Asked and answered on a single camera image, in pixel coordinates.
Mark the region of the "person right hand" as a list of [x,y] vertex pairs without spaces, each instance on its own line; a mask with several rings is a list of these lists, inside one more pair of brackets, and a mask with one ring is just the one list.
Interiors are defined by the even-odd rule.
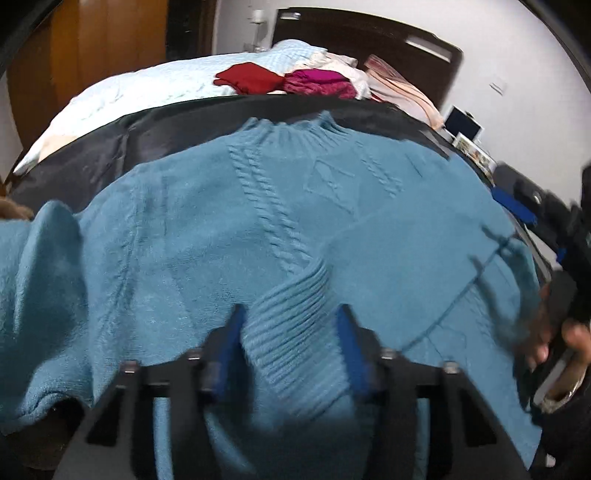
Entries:
[[[548,283],[540,290],[541,305],[537,316],[530,322],[529,337],[522,351],[528,367],[534,370],[546,362],[549,345],[557,333],[557,326],[548,313],[549,296],[553,286]],[[590,329],[577,321],[567,319],[560,330],[565,345],[573,351],[573,356],[561,376],[546,394],[546,398],[564,405],[582,386],[590,366]]]

